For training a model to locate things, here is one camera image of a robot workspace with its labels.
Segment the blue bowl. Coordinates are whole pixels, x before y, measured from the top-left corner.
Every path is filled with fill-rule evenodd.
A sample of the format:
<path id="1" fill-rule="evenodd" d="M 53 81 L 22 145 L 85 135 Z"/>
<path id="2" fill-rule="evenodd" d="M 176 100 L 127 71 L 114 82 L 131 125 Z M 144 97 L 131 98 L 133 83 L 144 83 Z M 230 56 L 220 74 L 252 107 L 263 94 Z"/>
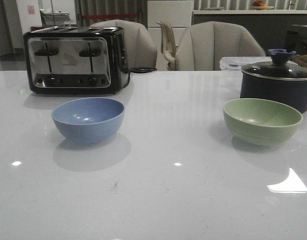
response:
<path id="1" fill-rule="evenodd" d="M 88 97 L 59 105 L 51 117 L 56 128 L 68 140 L 83 144 L 108 139 L 122 125 L 124 105 L 114 99 Z"/>

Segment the green bowl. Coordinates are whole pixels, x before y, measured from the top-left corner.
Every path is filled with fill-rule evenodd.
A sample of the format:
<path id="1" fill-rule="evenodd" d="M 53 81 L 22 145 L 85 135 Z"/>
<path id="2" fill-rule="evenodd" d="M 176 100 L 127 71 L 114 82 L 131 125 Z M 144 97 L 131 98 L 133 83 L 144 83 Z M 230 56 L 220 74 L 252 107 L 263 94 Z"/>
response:
<path id="1" fill-rule="evenodd" d="M 303 115 L 297 109 L 260 98 L 228 101 L 223 106 L 223 117 L 236 138 L 263 147 L 286 142 L 303 121 Z"/>

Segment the left beige upholstered chair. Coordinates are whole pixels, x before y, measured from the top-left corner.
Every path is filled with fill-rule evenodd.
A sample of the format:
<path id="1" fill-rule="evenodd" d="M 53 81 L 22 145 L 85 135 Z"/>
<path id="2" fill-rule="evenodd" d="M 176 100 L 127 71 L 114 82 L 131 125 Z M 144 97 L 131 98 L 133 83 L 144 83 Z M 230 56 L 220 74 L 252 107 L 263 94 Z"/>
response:
<path id="1" fill-rule="evenodd" d="M 137 22 L 114 19 L 93 23 L 91 27 L 121 27 L 129 68 L 155 68 L 158 50 L 146 27 Z"/>

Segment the beige upholstered chair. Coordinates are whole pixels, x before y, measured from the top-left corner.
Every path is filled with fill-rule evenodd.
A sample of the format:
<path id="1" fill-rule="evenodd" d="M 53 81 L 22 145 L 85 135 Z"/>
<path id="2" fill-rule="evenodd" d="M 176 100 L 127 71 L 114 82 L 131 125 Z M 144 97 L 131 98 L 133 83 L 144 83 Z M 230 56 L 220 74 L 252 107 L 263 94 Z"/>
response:
<path id="1" fill-rule="evenodd" d="M 121 27 L 129 68 L 155 68 L 158 50 L 146 27 L 137 22 L 114 19 L 93 23 L 91 27 Z"/>
<path id="2" fill-rule="evenodd" d="M 264 57 L 253 35 L 243 26 L 207 21 L 187 27 L 175 54 L 178 71 L 219 71 L 223 57 Z"/>

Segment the beige office chair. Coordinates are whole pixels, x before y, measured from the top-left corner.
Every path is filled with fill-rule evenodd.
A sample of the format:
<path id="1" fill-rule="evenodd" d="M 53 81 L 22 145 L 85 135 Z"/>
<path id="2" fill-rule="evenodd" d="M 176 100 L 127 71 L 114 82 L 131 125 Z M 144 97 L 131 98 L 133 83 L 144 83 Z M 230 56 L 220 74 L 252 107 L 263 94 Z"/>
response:
<path id="1" fill-rule="evenodd" d="M 160 26 L 161 29 L 161 44 L 160 51 L 164 58 L 167 60 L 167 70 L 176 71 L 176 52 L 177 46 L 175 43 L 174 32 L 170 23 L 166 21 L 156 21 L 156 24 Z"/>

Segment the right beige upholstered chair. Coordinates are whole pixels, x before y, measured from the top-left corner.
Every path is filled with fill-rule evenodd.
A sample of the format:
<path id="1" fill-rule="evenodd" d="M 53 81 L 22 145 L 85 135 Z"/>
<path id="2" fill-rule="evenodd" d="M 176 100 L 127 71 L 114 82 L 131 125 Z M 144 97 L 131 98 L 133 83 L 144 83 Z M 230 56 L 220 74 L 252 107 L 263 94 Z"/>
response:
<path id="1" fill-rule="evenodd" d="M 253 35 L 243 26 L 207 21 L 187 27 L 175 54 L 178 71 L 219 71 L 223 57 L 264 57 Z"/>

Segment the clear plastic container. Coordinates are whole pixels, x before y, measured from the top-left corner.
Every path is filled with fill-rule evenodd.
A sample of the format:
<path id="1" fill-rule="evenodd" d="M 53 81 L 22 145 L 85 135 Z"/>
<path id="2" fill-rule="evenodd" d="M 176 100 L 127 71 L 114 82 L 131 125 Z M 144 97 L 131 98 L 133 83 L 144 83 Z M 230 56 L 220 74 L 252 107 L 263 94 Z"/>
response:
<path id="1" fill-rule="evenodd" d="M 220 59 L 219 67 L 221 71 L 241 71 L 244 65 L 271 61 L 269 56 L 229 56 Z"/>

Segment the black and chrome toaster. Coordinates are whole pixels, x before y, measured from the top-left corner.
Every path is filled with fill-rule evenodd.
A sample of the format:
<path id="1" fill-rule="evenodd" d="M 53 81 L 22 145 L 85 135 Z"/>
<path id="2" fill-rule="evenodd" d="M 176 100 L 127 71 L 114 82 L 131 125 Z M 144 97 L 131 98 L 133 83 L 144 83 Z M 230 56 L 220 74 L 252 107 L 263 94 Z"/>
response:
<path id="1" fill-rule="evenodd" d="M 37 94 L 115 94 L 128 85 L 124 29 L 52 26 L 23 35 L 29 88 Z"/>

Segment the white cabinet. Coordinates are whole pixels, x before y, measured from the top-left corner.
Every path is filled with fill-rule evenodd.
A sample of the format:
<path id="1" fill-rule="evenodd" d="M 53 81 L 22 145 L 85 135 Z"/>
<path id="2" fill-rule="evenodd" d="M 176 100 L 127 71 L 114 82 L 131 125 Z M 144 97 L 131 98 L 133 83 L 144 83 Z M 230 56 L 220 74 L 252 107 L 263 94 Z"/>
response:
<path id="1" fill-rule="evenodd" d="M 157 48 L 156 68 L 166 71 L 168 61 L 161 53 L 161 27 L 165 21 L 172 27 L 175 44 L 178 45 L 185 28 L 192 23 L 193 0 L 149 0 L 147 2 L 147 30 Z"/>

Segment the dark blue cooking pot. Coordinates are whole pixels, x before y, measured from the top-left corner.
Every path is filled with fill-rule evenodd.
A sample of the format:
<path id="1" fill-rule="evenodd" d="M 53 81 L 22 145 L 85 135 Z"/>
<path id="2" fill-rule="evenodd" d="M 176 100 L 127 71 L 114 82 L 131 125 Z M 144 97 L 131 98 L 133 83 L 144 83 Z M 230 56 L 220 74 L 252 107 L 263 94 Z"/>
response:
<path id="1" fill-rule="evenodd" d="M 307 111 L 307 79 L 267 78 L 243 74 L 241 98 L 266 99 L 293 107 L 300 113 Z"/>

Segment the glass pot lid blue knob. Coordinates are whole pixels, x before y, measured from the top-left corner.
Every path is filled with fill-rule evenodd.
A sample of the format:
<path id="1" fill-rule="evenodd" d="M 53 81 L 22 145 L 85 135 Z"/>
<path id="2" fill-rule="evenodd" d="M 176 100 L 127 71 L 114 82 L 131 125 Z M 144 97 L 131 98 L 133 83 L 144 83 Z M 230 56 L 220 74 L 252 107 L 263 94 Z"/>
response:
<path id="1" fill-rule="evenodd" d="M 241 67 L 244 74 L 270 80 L 307 81 L 307 68 L 289 63 L 297 53 L 294 50 L 273 48 L 268 50 L 271 61 L 245 64 Z"/>

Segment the metal cart in background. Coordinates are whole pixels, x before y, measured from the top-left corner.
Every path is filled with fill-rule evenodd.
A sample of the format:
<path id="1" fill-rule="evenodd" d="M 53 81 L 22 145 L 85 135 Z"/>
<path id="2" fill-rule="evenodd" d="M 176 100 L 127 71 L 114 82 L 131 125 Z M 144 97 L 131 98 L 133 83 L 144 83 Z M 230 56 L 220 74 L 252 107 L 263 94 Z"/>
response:
<path id="1" fill-rule="evenodd" d="M 43 26 L 63 26 L 66 22 L 70 22 L 68 12 L 46 12 L 43 9 L 39 12 Z"/>

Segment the fruit plate on counter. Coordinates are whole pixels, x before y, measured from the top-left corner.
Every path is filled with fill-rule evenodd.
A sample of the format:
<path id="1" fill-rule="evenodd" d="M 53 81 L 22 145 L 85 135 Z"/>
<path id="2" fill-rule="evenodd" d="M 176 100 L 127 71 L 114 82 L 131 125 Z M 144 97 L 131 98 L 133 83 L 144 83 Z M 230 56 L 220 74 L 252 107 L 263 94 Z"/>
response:
<path id="1" fill-rule="evenodd" d="M 263 10 L 272 10 L 274 6 L 268 6 L 264 1 L 262 0 L 255 0 L 252 3 L 252 8 L 257 11 L 263 11 Z"/>

